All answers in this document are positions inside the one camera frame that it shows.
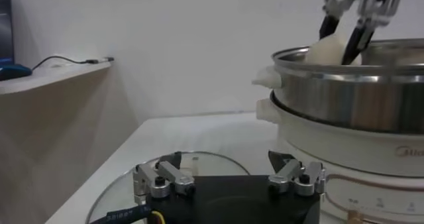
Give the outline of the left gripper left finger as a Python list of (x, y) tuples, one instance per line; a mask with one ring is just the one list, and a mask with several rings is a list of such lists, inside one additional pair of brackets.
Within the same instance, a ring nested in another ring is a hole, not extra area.
[(154, 165), (137, 164), (132, 169), (133, 195), (137, 205), (142, 205), (147, 196), (153, 199), (166, 199), (171, 194), (193, 197), (195, 179), (181, 171), (182, 154), (163, 155)]

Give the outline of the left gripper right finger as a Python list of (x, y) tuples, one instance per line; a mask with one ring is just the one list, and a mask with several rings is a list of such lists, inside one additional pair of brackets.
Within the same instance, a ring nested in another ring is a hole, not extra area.
[(268, 189), (274, 195), (294, 191), (298, 196), (324, 194), (326, 169), (321, 162), (305, 165), (291, 154), (268, 151), (269, 161), (275, 171), (268, 176)]

